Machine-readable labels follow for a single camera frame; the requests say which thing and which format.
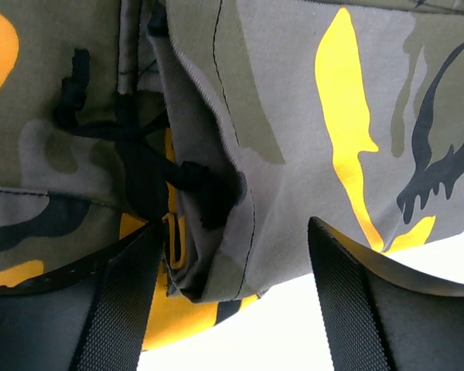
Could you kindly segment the camouflage cargo trousers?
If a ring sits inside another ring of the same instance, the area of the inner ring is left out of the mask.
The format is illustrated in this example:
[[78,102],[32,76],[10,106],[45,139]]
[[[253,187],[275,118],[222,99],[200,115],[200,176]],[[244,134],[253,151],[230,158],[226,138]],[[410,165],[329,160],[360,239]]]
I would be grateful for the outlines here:
[[165,228],[142,351],[464,239],[464,1],[0,1],[0,286]]

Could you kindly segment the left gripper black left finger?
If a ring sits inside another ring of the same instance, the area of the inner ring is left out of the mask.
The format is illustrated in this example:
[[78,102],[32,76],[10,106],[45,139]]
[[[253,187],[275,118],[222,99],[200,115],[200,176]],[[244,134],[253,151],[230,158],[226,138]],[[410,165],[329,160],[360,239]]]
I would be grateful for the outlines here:
[[0,370],[135,370],[165,244],[146,224],[94,254],[0,286]]

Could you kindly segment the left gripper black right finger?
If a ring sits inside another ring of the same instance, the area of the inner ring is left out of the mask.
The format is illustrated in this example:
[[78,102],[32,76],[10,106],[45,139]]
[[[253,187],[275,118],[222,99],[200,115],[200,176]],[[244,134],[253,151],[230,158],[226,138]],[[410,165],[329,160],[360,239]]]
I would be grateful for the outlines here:
[[336,370],[464,370],[464,284],[367,248],[318,217],[309,256]]

